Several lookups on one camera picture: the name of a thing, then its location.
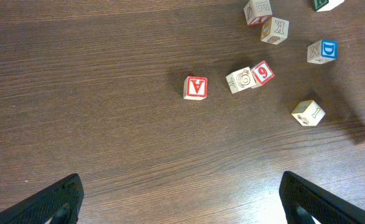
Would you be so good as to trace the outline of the green sided far block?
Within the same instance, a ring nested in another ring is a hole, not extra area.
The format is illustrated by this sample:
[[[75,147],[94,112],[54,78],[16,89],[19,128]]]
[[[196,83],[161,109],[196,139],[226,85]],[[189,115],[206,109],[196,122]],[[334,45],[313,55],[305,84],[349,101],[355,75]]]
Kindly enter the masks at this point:
[[[314,11],[323,12],[330,11],[342,4],[344,0],[313,0]]]

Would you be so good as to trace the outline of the red number 6 block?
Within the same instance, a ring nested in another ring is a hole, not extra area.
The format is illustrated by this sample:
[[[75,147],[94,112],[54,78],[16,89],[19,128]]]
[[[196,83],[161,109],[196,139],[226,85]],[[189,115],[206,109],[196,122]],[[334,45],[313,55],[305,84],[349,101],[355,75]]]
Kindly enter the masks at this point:
[[[251,69],[251,73],[254,77],[256,84],[252,88],[257,88],[265,85],[269,80],[275,77],[275,73],[272,71],[268,63],[264,60],[258,63]]]

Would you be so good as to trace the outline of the red letter A block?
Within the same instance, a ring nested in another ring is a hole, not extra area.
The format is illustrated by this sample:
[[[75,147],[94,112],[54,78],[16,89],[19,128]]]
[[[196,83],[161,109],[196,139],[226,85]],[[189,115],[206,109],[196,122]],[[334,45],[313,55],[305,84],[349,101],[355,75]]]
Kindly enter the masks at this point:
[[[207,97],[208,80],[205,77],[188,76],[184,81],[183,98],[185,100],[203,100]]]

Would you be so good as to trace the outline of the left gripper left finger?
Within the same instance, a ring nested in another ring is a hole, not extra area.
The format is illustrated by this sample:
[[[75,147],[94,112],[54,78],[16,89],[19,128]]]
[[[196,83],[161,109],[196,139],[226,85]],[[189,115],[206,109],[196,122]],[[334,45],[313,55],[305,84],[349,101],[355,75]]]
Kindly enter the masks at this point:
[[[0,223],[77,223],[84,190],[78,174],[70,174],[0,212]]]

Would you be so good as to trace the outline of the letter K wooden block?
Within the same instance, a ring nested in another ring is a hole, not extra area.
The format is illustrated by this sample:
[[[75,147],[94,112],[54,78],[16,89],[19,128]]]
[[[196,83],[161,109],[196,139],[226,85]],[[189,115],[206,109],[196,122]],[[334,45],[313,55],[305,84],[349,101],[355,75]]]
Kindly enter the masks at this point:
[[[278,45],[287,39],[290,22],[277,17],[272,17],[262,26],[261,41]]]

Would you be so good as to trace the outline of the number 1 wooden block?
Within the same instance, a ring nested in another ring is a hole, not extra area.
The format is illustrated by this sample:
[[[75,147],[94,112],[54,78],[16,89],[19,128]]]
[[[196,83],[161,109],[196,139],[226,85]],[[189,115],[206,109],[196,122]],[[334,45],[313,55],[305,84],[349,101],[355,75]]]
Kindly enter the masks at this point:
[[[317,126],[326,113],[314,100],[307,100],[301,101],[291,115],[302,126]]]

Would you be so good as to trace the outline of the blue letter D block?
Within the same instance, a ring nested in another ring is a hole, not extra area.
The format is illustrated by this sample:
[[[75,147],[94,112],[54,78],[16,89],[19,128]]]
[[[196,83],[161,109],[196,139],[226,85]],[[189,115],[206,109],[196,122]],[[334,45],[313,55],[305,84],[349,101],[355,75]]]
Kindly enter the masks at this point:
[[[338,58],[338,43],[334,40],[319,40],[307,47],[307,62],[324,64]]]

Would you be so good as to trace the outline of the snail picture wooden block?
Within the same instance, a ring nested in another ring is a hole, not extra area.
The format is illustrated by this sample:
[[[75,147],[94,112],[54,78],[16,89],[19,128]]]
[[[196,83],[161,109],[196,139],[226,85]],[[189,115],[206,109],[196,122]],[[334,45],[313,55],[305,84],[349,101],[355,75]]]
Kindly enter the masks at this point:
[[[226,76],[226,81],[232,94],[256,85],[249,67],[242,68]]]

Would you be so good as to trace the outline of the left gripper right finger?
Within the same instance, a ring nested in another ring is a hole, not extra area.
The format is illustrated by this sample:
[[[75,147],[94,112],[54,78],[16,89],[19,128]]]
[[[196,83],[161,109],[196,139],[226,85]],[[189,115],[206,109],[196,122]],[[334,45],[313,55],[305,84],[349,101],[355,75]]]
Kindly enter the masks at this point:
[[[365,210],[291,171],[283,173],[279,196],[288,224],[314,223],[315,220],[365,224]]]

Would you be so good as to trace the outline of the letter E wooden block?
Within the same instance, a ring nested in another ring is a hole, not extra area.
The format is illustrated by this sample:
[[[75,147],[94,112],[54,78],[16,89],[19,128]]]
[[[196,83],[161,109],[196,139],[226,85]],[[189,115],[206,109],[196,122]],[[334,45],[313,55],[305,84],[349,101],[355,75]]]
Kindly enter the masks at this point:
[[[265,23],[272,17],[269,0],[250,0],[244,7],[244,15],[249,27]]]

